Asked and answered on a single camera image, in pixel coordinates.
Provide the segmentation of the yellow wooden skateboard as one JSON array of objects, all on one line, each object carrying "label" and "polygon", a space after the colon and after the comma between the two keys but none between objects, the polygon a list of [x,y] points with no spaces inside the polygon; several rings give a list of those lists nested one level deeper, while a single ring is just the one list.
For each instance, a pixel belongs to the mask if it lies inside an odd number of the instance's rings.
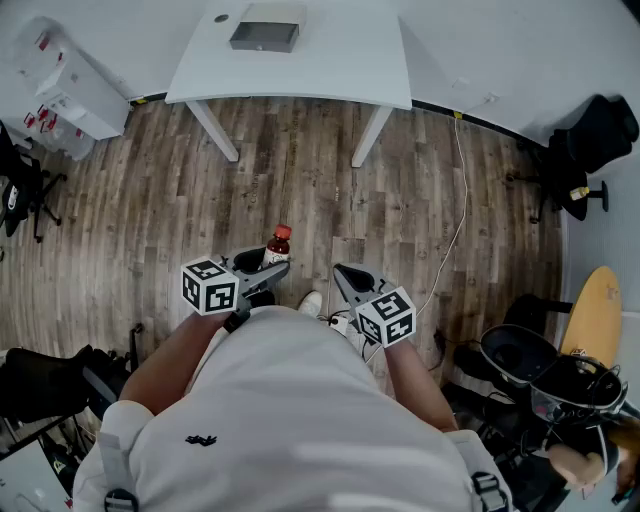
[{"label": "yellow wooden skateboard", "polygon": [[562,354],[578,353],[611,368],[622,327],[622,301],[618,280],[607,266],[594,270],[573,304],[562,340]]}]

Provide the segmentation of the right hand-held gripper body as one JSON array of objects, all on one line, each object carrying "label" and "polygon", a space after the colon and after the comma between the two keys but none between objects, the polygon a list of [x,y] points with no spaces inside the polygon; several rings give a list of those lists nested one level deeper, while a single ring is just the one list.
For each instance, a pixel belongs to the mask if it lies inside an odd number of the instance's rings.
[{"label": "right hand-held gripper body", "polygon": [[357,306],[355,316],[359,332],[383,348],[416,332],[416,307],[402,286]]}]

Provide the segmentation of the white table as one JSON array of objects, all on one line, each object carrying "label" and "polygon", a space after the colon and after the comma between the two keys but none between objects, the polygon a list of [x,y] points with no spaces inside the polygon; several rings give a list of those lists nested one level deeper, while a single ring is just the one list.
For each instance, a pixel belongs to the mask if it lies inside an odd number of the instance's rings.
[{"label": "white table", "polygon": [[[294,0],[305,3],[304,28],[291,53],[233,50],[229,39],[251,3],[211,0],[165,96],[184,103],[228,161],[239,153],[209,108],[212,99],[319,98],[356,102],[373,111],[351,165],[362,166],[395,109],[410,110],[409,74],[399,17],[388,0]],[[215,17],[229,18],[216,23]]]}]

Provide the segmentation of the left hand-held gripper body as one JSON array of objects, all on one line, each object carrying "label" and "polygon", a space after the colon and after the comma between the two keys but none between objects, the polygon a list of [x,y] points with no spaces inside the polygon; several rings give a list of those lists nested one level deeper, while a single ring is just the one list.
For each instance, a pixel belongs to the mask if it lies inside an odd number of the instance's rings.
[{"label": "left hand-held gripper body", "polygon": [[221,262],[201,257],[181,266],[181,296],[201,316],[228,313],[224,329],[232,333],[250,316],[238,305],[239,278]]}]

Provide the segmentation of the person's white shoe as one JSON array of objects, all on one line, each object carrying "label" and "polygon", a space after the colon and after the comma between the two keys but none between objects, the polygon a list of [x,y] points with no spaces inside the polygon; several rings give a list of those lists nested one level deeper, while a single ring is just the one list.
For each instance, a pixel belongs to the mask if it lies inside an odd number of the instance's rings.
[{"label": "person's white shoe", "polygon": [[318,291],[311,291],[302,299],[298,311],[303,315],[317,318],[321,314],[322,304],[322,294]]}]

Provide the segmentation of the grey open-front box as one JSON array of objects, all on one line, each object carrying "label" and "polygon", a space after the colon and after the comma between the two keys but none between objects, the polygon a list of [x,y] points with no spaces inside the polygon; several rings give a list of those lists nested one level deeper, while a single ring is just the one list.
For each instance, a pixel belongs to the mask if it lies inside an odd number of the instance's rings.
[{"label": "grey open-front box", "polygon": [[307,6],[294,0],[251,3],[229,39],[233,50],[291,53],[305,26]]}]

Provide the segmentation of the black helmet device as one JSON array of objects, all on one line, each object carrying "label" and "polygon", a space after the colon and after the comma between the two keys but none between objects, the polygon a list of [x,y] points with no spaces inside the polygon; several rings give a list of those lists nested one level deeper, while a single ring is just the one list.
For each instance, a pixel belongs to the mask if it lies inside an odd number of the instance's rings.
[{"label": "black helmet device", "polygon": [[503,380],[528,391],[532,412],[548,423],[586,423],[625,407],[627,386],[614,370],[586,356],[562,354],[525,327],[488,329],[480,351]]}]

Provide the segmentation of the red-capped dark drink bottle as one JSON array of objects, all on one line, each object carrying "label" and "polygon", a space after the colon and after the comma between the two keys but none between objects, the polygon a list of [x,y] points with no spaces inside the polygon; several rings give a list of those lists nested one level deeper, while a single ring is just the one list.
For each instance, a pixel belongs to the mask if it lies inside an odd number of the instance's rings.
[{"label": "red-capped dark drink bottle", "polygon": [[273,237],[268,241],[262,267],[268,267],[281,261],[288,261],[290,258],[289,240],[292,229],[285,224],[278,224],[274,230]]}]

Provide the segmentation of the white cabinet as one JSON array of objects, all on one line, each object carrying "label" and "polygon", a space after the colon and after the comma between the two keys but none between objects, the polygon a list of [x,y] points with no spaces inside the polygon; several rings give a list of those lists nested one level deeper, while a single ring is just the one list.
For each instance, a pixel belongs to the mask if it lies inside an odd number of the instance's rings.
[{"label": "white cabinet", "polygon": [[128,101],[75,50],[62,53],[35,97],[95,140],[124,134]]}]

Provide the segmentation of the person's white shirt torso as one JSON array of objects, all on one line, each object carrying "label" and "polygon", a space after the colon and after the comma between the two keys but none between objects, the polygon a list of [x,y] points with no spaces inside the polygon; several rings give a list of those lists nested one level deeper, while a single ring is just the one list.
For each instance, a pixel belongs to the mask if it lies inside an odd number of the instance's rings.
[{"label": "person's white shirt torso", "polygon": [[478,435],[383,393],[316,318],[261,307],[211,340],[158,415],[118,400],[73,485],[74,512],[513,512]]}]

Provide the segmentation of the black office chair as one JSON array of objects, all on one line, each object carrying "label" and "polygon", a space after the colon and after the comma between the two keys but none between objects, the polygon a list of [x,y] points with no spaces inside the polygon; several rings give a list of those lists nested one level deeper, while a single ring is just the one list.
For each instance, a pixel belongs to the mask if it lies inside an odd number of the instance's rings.
[{"label": "black office chair", "polygon": [[[603,210],[609,209],[607,184],[602,183],[600,189],[593,190],[587,184],[588,176],[629,155],[638,139],[640,123],[626,99],[596,95],[572,127],[553,132],[546,147],[518,143],[517,148],[529,156],[536,174],[508,174],[506,180],[534,184],[540,188],[538,212],[530,218],[531,223],[541,221],[548,200],[552,202],[554,211],[564,210],[583,221],[590,200],[599,200]],[[581,186],[590,189],[589,195],[572,201],[570,191]]]},{"label": "black office chair", "polygon": [[89,345],[70,358],[11,348],[0,365],[0,416],[31,423],[88,409],[102,419],[136,362],[130,353]]},{"label": "black office chair", "polygon": [[0,177],[8,180],[0,197],[0,227],[5,226],[6,236],[12,237],[22,221],[34,216],[34,239],[40,244],[43,237],[38,234],[40,213],[48,215],[57,226],[62,220],[47,206],[45,198],[59,181],[66,182],[68,176],[58,173],[52,176],[40,166],[40,162],[23,154],[12,142],[5,125],[0,121]]}]

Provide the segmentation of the person's right forearm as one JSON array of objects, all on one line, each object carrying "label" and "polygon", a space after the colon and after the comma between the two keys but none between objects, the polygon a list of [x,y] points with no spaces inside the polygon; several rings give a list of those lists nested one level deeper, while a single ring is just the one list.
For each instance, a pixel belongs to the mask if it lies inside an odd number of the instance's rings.
[{"label": "person's right forearm", "polygon": [[396,400],[425,423],[442,432],[458,430],[454,413],[439,385],[408,340],[385,349]]}]

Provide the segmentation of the person's left forearm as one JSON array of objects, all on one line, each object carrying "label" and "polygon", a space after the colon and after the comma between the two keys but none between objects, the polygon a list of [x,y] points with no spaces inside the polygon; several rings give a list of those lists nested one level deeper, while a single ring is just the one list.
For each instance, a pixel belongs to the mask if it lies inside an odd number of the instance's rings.
[{"label": "person's left forearm", "polygon": [[190,315],[132,373],[119,400],[140,404],[153,415],[179,401],[211,340],[229,316]]}]

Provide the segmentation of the clear plastic bag red label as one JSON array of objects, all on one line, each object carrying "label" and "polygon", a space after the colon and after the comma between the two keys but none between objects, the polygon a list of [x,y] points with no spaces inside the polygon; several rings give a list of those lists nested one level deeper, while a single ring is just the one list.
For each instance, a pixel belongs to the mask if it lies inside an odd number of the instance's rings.
[{"label": "clear plastic bag red label", "polygon": [[59,29],[46,17],[27,22],[10,45],[10,61],[27,81],[40,83],[48,78],[61,60]]}]

